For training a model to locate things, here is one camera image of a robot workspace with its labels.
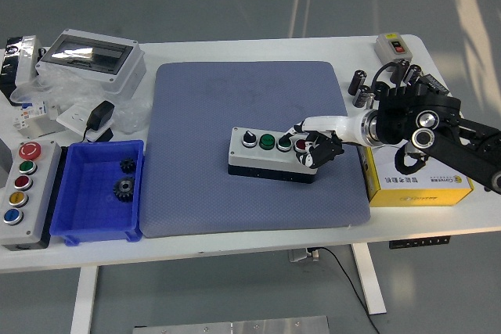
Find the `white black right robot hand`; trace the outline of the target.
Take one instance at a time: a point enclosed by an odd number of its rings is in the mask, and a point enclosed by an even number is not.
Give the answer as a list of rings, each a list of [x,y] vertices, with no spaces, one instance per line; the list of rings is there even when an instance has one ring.
[[[305,151],[297,153],[298,161],[311,169],[321,167],[341,155],[343,143],[370,146],[367,134],[362,130],[362,119],[342,116],[308,117],[295,124],[279,139],[289,142],[293,135],[306,133]]]

